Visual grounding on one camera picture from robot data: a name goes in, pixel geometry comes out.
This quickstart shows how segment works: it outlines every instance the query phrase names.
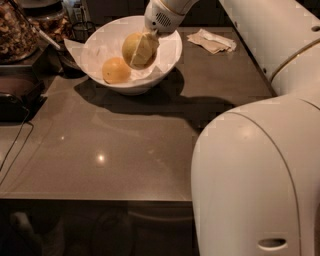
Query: white napkin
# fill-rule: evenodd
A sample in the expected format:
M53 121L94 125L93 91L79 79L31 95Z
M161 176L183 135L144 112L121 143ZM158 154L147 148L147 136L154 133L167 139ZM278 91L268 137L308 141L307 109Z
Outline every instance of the white napkin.
M232 52L237 44L234 40L200 29L197 33L187 36L188 41L201 45L207 51L215 54L220 51Z

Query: cable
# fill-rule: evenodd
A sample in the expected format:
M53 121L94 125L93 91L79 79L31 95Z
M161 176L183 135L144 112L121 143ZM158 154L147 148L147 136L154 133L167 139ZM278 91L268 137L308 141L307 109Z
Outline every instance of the cable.
M25 118L23 119L23 121L22 121L22 123L21 123L21 125L20 125L20 129L19 129L16 137L14 138L14 140L13 140L13 142L12 142L12 144L11 144L9 150L8 150L8 152L6 153L6 155L5 155L4 158L3 158L3 161L2 161L2 163L1 163L1 165L0 165L0 172L2 171L2 168L3 168L4 164L5 164L5 162L6 162L7 158L8 158L8 156L9 156L9 154L10 154L10 152L11 152L13 146L14 146L14 144L17 142L17 140L18 140L18 138L19 138L19 136L20 136L20 134L21 134L21 131L22 131L22 128L23 128L24 124L26 123L26 120L28 119L28 117L29 117L29 115L30 115L30 111L29 111L27 108L25 108L25 107L24 107L24 109L27 111L27 114L26 114ZM5 180L6 176L7 176L8 173L9 173L9 170L11 169L13 163L16 161L16 159L17 159L17 157L19 156L22 148L23 148L24 145L26 144L29 136L31 135L31 133L32 133L32 131L33 131L34 125L33 125L32 123L30 123L30 122L27 122L27 124L29 124L29 125L31 126L31 131L30 131L29 134L27 135L27 137L26 137L24 143L22 144L19 152L18 152L17 155L14 157L14 159L13 159L12 163L10 164L7 172L5 173L5 175L3 176L2 180L0 181L0 186L2 185L3 181Z

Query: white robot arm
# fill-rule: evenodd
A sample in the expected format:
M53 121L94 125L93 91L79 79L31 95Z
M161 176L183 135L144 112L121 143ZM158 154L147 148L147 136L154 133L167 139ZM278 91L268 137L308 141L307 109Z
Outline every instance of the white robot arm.
M151 0L145 11L145 26L159 33L172 33L199 0Z
M175 30L195 2L151 0L146 26ZM279 97L230 110L199 136L200 254L320 255L320 21L295 0L220 2ZM157 18L171 15L168 27Z

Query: kitchen counter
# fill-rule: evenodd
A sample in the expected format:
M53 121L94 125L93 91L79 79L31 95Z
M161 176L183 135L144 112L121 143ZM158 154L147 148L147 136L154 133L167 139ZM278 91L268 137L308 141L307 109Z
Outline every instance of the kitchen counter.
M210 54L187 42L160 84L123 96L88 77L56 76L47 100L22 127L0 173L0 197L191 201L191 158L208 122L224 111L272 97L232 28L205 28L236 40ZM0 124L0 162L20 124Z

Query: food container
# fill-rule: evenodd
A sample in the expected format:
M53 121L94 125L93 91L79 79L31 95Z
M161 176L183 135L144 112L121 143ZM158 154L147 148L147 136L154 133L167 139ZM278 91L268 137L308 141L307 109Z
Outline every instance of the food container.
M7 0L0 0L0 64L30 56L38 48L28 21Z

